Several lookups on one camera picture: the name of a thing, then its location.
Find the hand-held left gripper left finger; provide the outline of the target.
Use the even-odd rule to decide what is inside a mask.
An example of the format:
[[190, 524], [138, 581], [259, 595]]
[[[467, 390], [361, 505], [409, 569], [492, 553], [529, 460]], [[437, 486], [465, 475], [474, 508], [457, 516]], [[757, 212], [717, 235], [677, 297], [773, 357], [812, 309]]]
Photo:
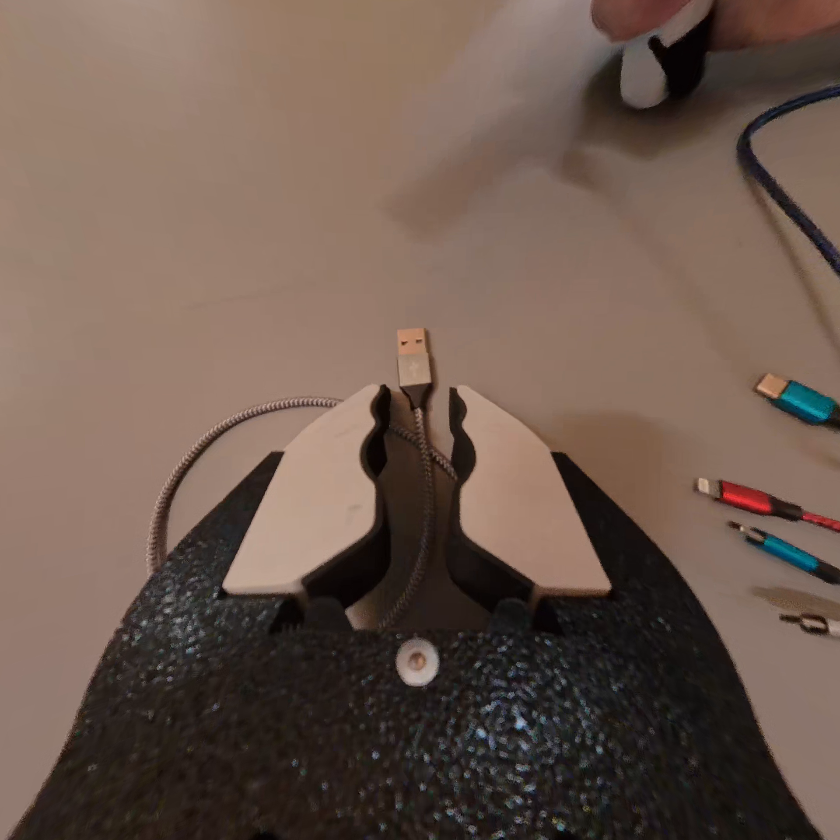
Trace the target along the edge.
[[348, 608], [391, 564], [380, 477], [392, 395], [371, 384], [286, 447], [224, 577], [230, 596], [333, 599]]

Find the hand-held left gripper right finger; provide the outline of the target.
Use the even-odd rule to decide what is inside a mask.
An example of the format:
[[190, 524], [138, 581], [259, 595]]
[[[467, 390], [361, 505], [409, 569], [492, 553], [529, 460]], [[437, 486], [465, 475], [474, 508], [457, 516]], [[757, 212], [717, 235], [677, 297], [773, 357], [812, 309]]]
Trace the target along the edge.
[[553, 451], [466, 385], [449, 390], [449, 577], [473, 601], [605, 597], [613, 586]]

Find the person's right hand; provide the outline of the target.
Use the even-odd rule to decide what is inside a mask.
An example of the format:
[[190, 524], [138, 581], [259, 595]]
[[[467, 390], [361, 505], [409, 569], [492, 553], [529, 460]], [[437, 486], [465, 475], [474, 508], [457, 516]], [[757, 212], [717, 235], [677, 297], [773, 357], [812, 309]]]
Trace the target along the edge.
[[[638, 37], [668, 22], [684, 1], [596, 1], [595, 26], [614, 42]], [[838, 1], [720, 1], [712, 44], [718, 51], [790, 43], [838, 30]]]

